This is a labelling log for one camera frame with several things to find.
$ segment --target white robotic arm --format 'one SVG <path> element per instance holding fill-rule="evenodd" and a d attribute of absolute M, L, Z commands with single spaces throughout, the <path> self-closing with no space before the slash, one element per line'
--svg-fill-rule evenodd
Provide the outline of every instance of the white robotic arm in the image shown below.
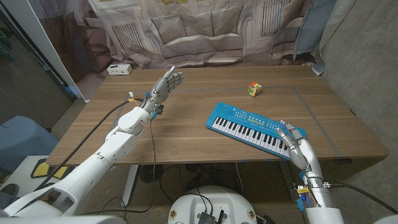
<path fill-rule="evenodd" d="M 335 208 L 329 194 L 329 186 L 323 183 L 322 170 L 319 165 L 318 157 L 313 150 L 310 142 L 303 138 L 298 130 L 291 124 L 281 121 L 290 134 L 277 128 L 277 133 L 289 148 L 289 156 L 293 164 L 305 174 L 303 181 L 305 186 L 299 186 L 303 192 L 312 198 L 310 205 L 306 208 L 308 220 L 311 224 L 340 224 L 344 223 L 339 209 Z"/>
<path fill-rule="evenodd" d="M 106 171 L 118 160 L 129 154 L 136 146 L 137 138 L 152 114 L 162 113 L 163 103 L 169 93 L 181 84 L 181 72 L 172 73 L 172 67 L 154 85 L 151 93 L 141 103 L 119 119 L 116 126 L 106 137 L 105 143 L 70 174 L 56 184 L 32 192 L 4 209 L 9 217 L 64 217 L 77 215 L 84 211 L 91 191 Z M 56 195 L 54 202 L 41 200 Z"/>

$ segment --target table leg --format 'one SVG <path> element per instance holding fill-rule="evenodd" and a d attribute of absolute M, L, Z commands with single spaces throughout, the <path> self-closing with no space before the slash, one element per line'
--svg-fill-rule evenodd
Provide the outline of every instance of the table leg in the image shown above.
<path fill-rule="evenodd" d="M 130 204 L 130 196 L 132 193 L 132 187 L 134 186 L 134 181 L 136 180 L 137 170 L 138 165 L 130 166 L 129 175 L 127 177 L 126 186 L 124 187 L 124 193 L 122 198 L 126 207 Z"/>
<path fill-rule="evenodd" d="M 290 200 L 293 203 L 296 203 L 296 200 L 299 198 L 299 194 L 297 193 L 297 185 L 293 181 L 292 172 L 290 171 L 289 164 L 287 161 L 279 161 L 278 165 L 280 167 L 280 172 L 284 177 L 287 190 L 289 191 Z"/>

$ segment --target floor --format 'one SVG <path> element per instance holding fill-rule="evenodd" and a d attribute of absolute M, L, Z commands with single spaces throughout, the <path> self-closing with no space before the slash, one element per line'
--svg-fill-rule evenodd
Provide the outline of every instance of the floor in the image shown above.
<path fill-rule="evenodd" d="M 355 185 L 398 208 L 398 198 L 394 191 L 398 186 L 398 180 L 395 177 L 398 171 L 398 166 L 396 165 L 398 139 L 396 138 L 396 132 L 379 126 L 386 119 L 389 119 L 391 124 L 397 125 L 397 103 L 386 106 L 386 110 L 392 111 L 388 115 L 380 114 L 379 108 L 372 106 L 364 110 L 357 110 L 357 108 L 367 102 L 351 99 L 351 95 L 348 92 L 354 92 L 357 88 L 355 85 L 339 85 L 341 77 L 338 75 L 324 75 L 323 79 L 354 109 L 353 111 L 356 115 L 367 124 L 369 129 L 374 131 L 375 135 L 390 151 L 390 154 L 384 160 L 356 159 L 350 164 L 321 161 L 325 180 Z M 62 137 L 84 106 L 84 101 L 77 99 L 62 116 L 53 127 L 53 134 L 57 138 Z M 186 171 L 184 164 L 177 166 L 182 171 L 182 185 L 186 186 L 196 174 Z M 213 166 L 219 166 L 233 173 L 236 172 L 234 164 L 215 164 Z M 108 171 L 95 187 L 86 207 L 87 212 L 101 210 L 108 200 L 116 196 L 122 196 L 128 169 L 128 166 L 116 166 L 112 171 Z M 242 177 L 245 197 L 252 203 L 258 215 L 263 216 L 266 214 L 276 223 L 303 223 L 302 214 L 296 205 L 289 200 L 284 180 L 276 162 L 240 163 L 239 171 Z M 299 171 L 292 167 L 292 172 L 298 174 Z M 239 191 L 239 188 L 228 183 L 228 181 L 219 184 L 225 184 Z M 169 169 L 165 172 L 162 177 L 162 185 L 172 200 L 177 199 L 185 192 L 179 181 L 178 169 Z M 382 217 L 391 215 L 391 212 L 384 207 L 350 189 L 332 189 L 331 195 L 336 206 L 341 209 L 346 223 L 373 223 Z M 144 210 L 150 205 L 151 197 L 152 184 L 145 183 L 138 178 L 131 199 L 132 202 L 127 209 Z M 155 183 L 155 198 L 152 208 L 146 213 L 128 213 L 127 220 L 129 223 L 166 223 L 171 204 L 162 193 L 159 181 L 157 181 Z M 107 205 L 106 209 L 122 209 L 121 202 L 113 200 Z M 123 212 L 107 214 L 124 215 Z"/>

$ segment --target blue toy keyboard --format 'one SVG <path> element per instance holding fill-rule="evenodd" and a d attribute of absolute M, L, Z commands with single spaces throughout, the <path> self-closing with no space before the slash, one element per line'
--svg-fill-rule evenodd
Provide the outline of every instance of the blue toy keyboard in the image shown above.
<path fill-rule="evenodd" d="M 262 115 L 241 110 L 226 103 L 218 103 L 206 122 L 206 127 L 241 142 L 290 160 L 287 146 L 276 133 L 282 125 Z M 305 131 L 297 128 L 305 137 Z"/>

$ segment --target robotic hand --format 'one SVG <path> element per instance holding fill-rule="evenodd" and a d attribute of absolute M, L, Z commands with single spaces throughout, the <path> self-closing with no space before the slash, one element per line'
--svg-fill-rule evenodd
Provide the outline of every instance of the robotic hand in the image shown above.
<path fill-rule="evenodd" d="M 142 102 L 141 108 L 146 110 L 148 113 L 152 113 L 154 110 L 158 114 L 162 113 L 163 103 L 175 87 L 182 83 L 183 74 L 182 72 L 172 73 L 174 66 L 164 74 L 164 76 L 155 83 L 154 87 L 150 91 L 148 97 Z"/>
<path fill-rule="evenodd" d="M 293 136 L 277 128 L 277 133 L 289 150 L 293 164 L 304 173 L 305 186 L 299 186 L 306 192 L 311 201 L 306 209 L 310 223 L 344 223 L 340 210 L 335 208 L 328 188 L 323 183 L 322 170 L 312 145 L 291 124 L 280 121 L 283 127 Z"/>

